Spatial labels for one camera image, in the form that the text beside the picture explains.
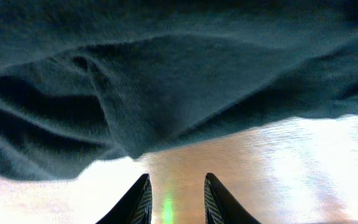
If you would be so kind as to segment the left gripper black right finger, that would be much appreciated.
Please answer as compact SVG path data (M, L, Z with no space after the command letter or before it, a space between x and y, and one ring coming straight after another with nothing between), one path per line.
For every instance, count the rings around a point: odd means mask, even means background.
M260 224L213 174L204 180L205 224Z

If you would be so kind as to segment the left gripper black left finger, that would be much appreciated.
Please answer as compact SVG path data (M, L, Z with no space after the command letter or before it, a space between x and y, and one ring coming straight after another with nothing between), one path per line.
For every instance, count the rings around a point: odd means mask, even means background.
M142 174L113 208L96 224L151 224L152 185Z

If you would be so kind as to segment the dark green t-shirt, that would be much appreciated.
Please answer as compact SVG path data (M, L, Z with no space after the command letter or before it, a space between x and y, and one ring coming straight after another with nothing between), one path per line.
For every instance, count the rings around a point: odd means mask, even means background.
M358 114L358 0L0 0L0 176Z

